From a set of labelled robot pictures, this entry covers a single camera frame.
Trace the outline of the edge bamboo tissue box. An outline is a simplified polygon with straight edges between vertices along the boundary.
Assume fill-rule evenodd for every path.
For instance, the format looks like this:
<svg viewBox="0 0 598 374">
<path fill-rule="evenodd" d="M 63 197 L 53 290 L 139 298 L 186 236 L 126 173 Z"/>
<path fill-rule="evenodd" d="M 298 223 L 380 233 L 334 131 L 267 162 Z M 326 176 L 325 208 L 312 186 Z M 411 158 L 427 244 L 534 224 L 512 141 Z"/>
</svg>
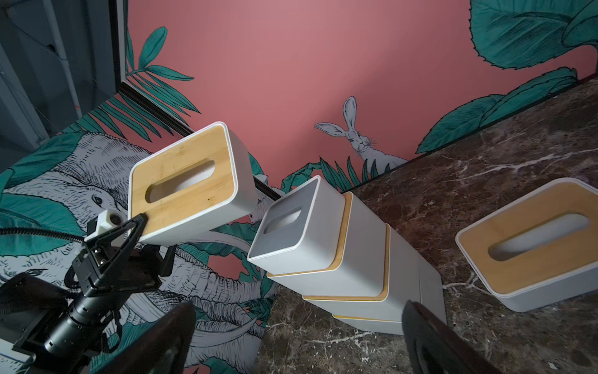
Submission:
<svg viewBox="0 0 598 374">
<path fill-rule="evenodd" d="M 140 242 L 172 246 L 252 213 L 258 196 L 246 146 L 215 122 L 137 162 L 129 217 L 144 213 Z"/>
</svg>

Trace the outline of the small bamboo lid tissue box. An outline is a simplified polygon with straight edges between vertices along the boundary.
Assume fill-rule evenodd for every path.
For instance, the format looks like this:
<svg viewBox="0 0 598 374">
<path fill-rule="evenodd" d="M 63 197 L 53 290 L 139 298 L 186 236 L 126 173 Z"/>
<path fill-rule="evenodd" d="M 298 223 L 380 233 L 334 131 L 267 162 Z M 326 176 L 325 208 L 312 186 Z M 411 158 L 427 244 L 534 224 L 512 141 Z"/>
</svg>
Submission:
<svg viewBox="0 0 598 374">
<path fill-rule="evenodd" d="M 597 290 L 597 189 L 555 179 L 456 234 L 485 288 L 523 313 Z"/>
</svg>

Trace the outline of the grey lid tissue box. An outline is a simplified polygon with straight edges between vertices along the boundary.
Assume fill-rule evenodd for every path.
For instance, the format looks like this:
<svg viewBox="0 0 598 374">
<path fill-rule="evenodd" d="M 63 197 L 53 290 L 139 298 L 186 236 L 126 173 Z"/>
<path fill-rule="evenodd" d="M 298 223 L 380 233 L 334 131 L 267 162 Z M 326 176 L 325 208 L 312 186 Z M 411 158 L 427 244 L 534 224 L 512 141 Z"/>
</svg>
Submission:
<svg viewBox="0 0 598 374">
<path fill-rule="evenodd" d="M 317 175 L 273 203 L 248 260 L 271 274 L 320 271 L 336 256 L 345 198 Z"/>
</svg>

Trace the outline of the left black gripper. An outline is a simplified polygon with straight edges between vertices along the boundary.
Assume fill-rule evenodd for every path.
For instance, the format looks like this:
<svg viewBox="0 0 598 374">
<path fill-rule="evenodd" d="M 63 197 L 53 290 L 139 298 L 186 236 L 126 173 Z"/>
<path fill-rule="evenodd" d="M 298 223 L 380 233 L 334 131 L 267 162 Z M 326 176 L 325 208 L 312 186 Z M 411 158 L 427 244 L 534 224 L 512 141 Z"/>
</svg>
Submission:
<svg viewBox="0 0 598 374">
<path fill-rule="evenodd" d="M 177 246 L 169 246 L 164 255 L 159 245 L 137 247 L 147 223 L 148 217 L 141 213 L 88 242 L 83 240 L 72 268 L 85 296 L 154 291 L 163 277 L 171 276 Z"/>
</svg>

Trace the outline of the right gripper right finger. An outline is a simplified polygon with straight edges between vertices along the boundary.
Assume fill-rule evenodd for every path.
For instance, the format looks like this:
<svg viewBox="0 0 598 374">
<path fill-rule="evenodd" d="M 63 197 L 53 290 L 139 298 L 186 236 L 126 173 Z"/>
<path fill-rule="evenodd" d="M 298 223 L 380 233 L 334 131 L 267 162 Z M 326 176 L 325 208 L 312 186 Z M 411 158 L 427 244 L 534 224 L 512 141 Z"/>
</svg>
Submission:
<svg viewBox="0 0 598 374">
<path fill-rule="evenodd" d="M 406 304 L 402 324 L 414 373 L 501 373 L 419 302 Z"/>
</svg>

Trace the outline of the large bamboo lid tissue box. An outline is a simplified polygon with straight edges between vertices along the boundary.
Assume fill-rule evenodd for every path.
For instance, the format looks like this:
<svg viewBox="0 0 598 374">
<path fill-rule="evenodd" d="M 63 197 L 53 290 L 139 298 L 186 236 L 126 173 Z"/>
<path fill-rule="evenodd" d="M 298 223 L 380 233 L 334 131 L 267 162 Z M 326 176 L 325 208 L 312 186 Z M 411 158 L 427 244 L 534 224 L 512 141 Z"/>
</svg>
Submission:
<svg viewBox="0 0 598 374">
<path fill-rule="evenodd" d="M 335 317 L 397 321 L 408 301 L 420 300 L 420 259 L 417 250 L 387 225 L 383 287 L 378 295 L 309 295 L 303 299 Z"/>
</svg>

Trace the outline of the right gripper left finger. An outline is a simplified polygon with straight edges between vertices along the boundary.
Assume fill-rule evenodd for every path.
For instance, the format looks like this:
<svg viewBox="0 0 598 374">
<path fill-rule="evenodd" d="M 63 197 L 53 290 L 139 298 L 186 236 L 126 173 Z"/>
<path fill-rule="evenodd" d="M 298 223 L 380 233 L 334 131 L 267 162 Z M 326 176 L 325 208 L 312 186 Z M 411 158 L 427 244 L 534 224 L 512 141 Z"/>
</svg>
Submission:
<svg viewBox="0 0 598 374">
<path fill-rule="evenodd" d="M 101 373 L 182 373 L 195 329 L 195 308 L 182 302 L 160 318 Z"/>
</svg>

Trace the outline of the yellow lid tissue box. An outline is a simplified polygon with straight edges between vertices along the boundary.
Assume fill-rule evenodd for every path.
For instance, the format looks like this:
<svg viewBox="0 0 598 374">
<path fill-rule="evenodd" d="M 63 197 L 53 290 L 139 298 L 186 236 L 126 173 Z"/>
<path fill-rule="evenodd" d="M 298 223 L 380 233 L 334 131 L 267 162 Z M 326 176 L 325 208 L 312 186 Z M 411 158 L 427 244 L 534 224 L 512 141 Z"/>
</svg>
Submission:
<svg viewBox="0 0 598 374">
<path fill-rule="evenodd" d="M 406 278 L 392 269 L 389 294 L 378 302 L 348 302 L 337 304 L 332 312 L 335 319 L 363 331 L 402 335 L 406 324 L 402 321 L 408 302 L 423 305 L 430 313 L 446 321 L 442 279 L 438 271 L 425 259 L 417 259 L 408 267 Z"/>
</svg>

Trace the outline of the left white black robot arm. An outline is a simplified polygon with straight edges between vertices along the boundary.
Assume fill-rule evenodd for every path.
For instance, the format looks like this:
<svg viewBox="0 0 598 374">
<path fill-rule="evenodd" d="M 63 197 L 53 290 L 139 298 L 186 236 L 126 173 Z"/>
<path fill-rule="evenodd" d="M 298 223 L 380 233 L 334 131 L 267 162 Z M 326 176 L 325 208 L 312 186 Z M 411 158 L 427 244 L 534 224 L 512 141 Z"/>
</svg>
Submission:
<svg viewBox="0 0 598 374">
<path fill-rule="evenodd" d="M 84 373 L 92 358 L 111 354 L 105 329 L 121 337 L 121 308 L 135 293 L 156 291 L 171 275 L 175 246 L 137 246 L 148 222 L 141 213 L 127 221 L 111 213 L 87 225 L 87 237 L 38 228 L 4 228 L 2 235 L 38 235 L 81 245 L 65 288 L 21 273 L 1 286 L 1 339 L 25 355 L 20 373 Z"/>
</svg>

